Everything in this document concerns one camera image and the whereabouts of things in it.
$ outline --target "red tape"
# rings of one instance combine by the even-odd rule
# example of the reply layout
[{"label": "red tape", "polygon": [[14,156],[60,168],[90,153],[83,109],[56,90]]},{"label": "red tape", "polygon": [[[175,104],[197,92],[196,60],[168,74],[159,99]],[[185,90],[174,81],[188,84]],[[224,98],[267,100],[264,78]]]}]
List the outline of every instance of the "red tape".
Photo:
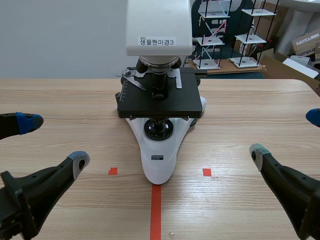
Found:
[{"label": "red tape", "polygon": [[117,167],[112,167],[108,172],[108,175],[117,175],[117,174],[118,174],[118,168]]},{"label": "red tape", "polygon": [[150,240],[161,240],[161,185],[152,184]]},{"label": "red tape", "polygon": [[203,176],[204,177],[212,177],[210,168],[203,168],[202,170],[203,170]]}]

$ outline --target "label on microscope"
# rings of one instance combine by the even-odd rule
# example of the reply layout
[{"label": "label on microscope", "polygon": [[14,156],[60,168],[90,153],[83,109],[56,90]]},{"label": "label on microscope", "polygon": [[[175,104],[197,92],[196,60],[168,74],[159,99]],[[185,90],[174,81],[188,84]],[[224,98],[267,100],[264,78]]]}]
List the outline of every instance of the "label on microscope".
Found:
[{"label": "label on microscope", "polygon": [[163,160],[164,156],[163,155],[152,155],[151,160]]},{"label": "label on microscope", "polygon": [[138,46],[170,47],[176,45],[175,36],[138,36]]}]

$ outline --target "sink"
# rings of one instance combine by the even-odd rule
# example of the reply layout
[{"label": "sink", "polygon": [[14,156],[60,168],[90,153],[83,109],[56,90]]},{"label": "sink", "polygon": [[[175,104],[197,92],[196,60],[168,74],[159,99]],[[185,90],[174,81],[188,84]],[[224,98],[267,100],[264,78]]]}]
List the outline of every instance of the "sink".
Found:
[{"label": "sink", "polygon": [[285,18],[292,18],[276,51],[288,55],[293,52],[292,40],[303,35],[313,14],[320,12],[320,0],[279,0],[279,4],[289,8]]}]

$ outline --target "wooden table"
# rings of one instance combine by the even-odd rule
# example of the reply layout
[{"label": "wooden table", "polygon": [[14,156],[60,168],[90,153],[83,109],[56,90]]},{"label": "wooden table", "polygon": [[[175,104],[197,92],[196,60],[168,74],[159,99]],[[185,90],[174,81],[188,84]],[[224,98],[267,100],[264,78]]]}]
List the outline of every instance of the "wooden table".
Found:
[{"label": "wooden table", "polygon": [[[209,79],[199,89],[206,111],[162,186],[162,240],[298,239],[249,147],[263,144],[283,165],[320,180],[320,129],[305,118],[319,97],[289,79]],[[117,116],[120,90],[115,79],[0,80],[1,113],[44,117],[39,130],[0,142],[0,172],[22,177],[77,150],[91,157],[36,239],[150,239],[152,185],[129,125]],[[111,167],[118,175],[108,175]]]}]

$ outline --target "blue gripper tip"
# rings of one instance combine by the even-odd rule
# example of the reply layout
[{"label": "blue gripper tip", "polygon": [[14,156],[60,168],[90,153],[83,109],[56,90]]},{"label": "blue gripper tip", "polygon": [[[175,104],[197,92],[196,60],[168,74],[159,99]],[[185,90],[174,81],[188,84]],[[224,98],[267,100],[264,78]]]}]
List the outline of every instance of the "blue gripper tip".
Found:
[{"label": "blue gripper tip", "polygon": [[320,108],[311,109],[305,117],[310,123],[320,128]]},{"label": "blue gripper tip", "polygon": [[44,123],[42,116],[38,114],[24,114],[22,112],[16,112],[16,121],[19,126],[20,135],[33,132]]}]

